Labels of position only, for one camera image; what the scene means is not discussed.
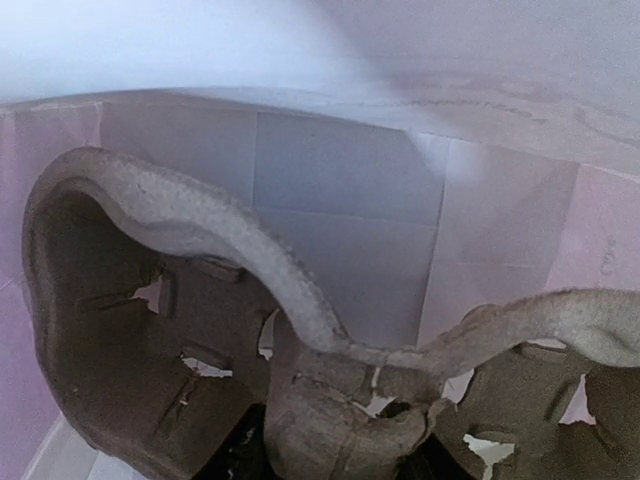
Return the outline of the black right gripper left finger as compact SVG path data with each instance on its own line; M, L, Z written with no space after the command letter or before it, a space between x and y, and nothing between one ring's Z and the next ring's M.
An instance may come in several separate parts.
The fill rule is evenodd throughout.
M199 471L204 480L272 479L264 446L264 404L251 405Z

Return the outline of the paper cakes bag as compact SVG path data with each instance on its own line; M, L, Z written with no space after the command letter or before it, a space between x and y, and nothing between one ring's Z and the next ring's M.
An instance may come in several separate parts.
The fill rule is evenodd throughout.
M5 479L56 418L75 430L36 355L22 229L81 147L225 191L370 346L549 292L639 295L635 1L5 1Z

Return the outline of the single cardboard cup carrier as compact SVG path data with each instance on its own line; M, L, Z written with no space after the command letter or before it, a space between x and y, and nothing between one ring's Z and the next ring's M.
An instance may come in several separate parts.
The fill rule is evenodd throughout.
M94 448L194 479L253 404L281 479L396 479L434 434L513 446L496 479L639 475L639 295L482 305L422 348L355 341L289 248L235 198L94 147L35 181L22 229L34 342Z

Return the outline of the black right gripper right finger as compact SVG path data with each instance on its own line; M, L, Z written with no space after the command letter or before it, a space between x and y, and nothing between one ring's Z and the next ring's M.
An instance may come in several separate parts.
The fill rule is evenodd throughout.
M397 480L474 480L449 453L440 440L430 435L413 453L401 461Z

